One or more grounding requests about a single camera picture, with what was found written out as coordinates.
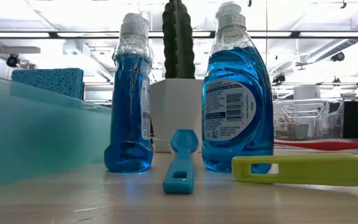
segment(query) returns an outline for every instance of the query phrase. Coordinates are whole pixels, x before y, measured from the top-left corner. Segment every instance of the white pot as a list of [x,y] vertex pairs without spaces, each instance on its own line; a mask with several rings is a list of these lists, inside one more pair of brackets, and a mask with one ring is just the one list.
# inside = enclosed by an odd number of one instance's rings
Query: white pot
[[166,79],[150,86],[155,152],[170,152],[170,140],[180,128],[193,129],[201,152],[201,95],[204,80]]

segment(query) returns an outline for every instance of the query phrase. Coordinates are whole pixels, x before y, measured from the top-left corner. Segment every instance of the cactus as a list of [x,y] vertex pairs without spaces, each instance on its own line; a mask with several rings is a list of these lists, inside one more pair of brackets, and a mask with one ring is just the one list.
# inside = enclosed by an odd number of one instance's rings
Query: cactus
[[186,6],[170,0],[162,14],[165,78],[195,78],[193,29]]

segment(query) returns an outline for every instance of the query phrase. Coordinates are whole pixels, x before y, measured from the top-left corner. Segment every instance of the blue dish soap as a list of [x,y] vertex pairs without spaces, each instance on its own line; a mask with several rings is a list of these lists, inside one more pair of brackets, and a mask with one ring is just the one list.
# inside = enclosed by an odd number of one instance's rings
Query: blue dish soap
[[150,80],[152,68],[149,22],[138,14],[125,16],[114,56],[116,74],[111,110],[110,145],[104,164],[111,172],[147,170],[153,159],[150,142]]
[[[241,7],[224,3],[203,87],[203,161],[231,172],[234,156],[273,154],[273,104],[269,75],[246,33]],[[254,164],[265,174],[271,164]]]

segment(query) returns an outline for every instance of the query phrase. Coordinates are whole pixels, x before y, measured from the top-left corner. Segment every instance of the red brush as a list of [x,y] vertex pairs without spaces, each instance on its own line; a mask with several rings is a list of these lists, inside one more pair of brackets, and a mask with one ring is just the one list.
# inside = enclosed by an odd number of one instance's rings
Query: red brush
[[274,144],[283,146],[295,146],[306,149],[317,149],[322,151],[340,151],[358,149],[358,141],[342,139],[319,139],[310,141],[283,141],[274,139]]

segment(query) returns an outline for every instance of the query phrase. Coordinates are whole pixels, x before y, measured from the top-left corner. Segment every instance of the bottle label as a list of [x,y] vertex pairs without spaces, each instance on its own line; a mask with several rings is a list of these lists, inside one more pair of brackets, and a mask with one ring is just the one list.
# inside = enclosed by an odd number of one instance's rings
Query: bottle label
[[142,94],[140,95],[142,113],[142,138],[150,139],[150,82],[148,78],[143,79]]
[[210,141],[236,137],[249,125],[256,111],[252,92],[229,79],[208,83],[204,106],[204,137]]

